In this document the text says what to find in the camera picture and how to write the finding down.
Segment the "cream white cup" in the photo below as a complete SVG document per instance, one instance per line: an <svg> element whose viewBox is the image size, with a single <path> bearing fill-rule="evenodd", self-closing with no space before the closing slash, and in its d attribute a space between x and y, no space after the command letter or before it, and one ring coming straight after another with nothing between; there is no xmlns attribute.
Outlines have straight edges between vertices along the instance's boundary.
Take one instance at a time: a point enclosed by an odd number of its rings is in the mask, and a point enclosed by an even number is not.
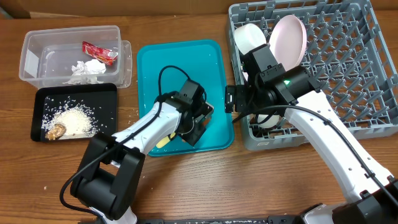
<svg viewBox="0 0 398 224"><path fill-rule="evenodd" d="M258 125L260 128L265 128L265 129L267 129L267 128L272 128L272 127L274 127L274 126L279 122L279 119L280 119L280 116L279 116L279 115L272 115L267 121L265 121L265 122L263 123L263 121L264 121L267 117L268 117L267 114L260 114L260 115L258 116L258 118L257 118L257 125Z"/></svg>

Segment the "cream white bowl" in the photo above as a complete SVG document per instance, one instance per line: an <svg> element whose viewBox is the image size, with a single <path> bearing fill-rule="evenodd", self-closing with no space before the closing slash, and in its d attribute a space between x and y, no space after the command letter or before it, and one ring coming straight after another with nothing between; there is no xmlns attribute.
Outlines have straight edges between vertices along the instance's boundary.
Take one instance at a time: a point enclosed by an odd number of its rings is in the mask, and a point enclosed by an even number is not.
<svg viewBox="0 0 398 224"><path fill-rule="evenodd" d="M266 37L262 30L255 24L246 24L234 31L234 41L238 50L243 54L267 44Z"/></svg>

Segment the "pink round plate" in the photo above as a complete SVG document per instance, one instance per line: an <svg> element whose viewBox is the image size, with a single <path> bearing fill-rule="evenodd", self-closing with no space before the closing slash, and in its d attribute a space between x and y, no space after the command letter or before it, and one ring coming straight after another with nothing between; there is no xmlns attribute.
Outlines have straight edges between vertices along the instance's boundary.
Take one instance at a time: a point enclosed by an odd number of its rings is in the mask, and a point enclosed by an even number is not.
<svg viewBox="0 0 398 224"><path fill-rule="evenodd" d="M270 50L285 71L300 65L307 47L307 31L302 21L284 16L274 27L269 39Z"/></svg>

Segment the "white tissue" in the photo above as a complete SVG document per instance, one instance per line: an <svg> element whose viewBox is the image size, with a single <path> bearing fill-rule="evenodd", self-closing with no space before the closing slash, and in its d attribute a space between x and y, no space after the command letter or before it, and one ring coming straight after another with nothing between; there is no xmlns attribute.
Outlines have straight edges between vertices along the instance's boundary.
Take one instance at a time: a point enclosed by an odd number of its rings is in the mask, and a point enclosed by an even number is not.
<svg viewBox="0 0 398 224"><path fill-rule="evenodd" d="M72 76L69 81L64 84L69 85L87 85L87 84L101 84L97 74L103 74L106 71L106 65L98 59L92 59L87 62L77 61L77 65L72 65Z"/></svg>

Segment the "brown shiitake mushroom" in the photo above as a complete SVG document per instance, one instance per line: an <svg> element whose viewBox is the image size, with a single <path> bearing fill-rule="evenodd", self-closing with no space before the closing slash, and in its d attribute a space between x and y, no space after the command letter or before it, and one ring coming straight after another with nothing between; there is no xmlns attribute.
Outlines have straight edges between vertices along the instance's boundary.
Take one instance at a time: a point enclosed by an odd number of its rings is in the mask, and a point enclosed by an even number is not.
<svg viewBox="0 0 398 224"><path fill-rule="evenodd" d="M45 134L45 138L53 141L62 137L66 133L66 127L62 124L55 124L54 127Z"/></svg>

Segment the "pink bowl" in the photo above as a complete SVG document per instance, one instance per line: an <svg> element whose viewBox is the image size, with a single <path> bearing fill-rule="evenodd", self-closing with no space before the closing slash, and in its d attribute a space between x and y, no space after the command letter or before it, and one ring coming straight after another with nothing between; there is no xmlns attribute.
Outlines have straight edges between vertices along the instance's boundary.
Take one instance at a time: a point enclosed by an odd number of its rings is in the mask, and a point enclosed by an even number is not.
<svg viewBox="0 0 398 224"><path fill-rule="evenodd" d="M245 81L248 81L248 73L247 72L243 72L243 77Z"/></svg>

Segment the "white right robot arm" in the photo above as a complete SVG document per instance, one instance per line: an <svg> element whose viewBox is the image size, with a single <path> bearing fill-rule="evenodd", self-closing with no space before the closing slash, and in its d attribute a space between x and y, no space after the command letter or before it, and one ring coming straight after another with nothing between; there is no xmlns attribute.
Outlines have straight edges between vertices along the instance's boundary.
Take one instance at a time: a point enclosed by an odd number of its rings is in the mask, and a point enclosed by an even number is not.
<svg viewBox="0 0 398 224"><path fill-rule="evenodd" d="M397 223L397 179L360 145L302 66L286 70L267 44L239 44L248 85L226 87L225 110L277 114L293 124L331 170L346 201L314 205L294 223Z"/></svg>

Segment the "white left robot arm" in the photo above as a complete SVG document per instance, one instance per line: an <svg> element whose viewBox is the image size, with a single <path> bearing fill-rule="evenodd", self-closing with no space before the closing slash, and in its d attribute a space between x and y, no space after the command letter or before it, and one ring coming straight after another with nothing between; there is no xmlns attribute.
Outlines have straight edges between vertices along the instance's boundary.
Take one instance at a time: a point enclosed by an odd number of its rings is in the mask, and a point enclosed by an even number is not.
<svg viewBox="0 0 398 224"><path fill-rule="evenodd" d="M177 136L194 146L206 131L213 107L204 88L187 80L180 91L156 98L153 108L124 131L95 134L76 174L67 182L70 193L96 216L95 223L134 223L134 199L146 155L164 138Z"/></svg>

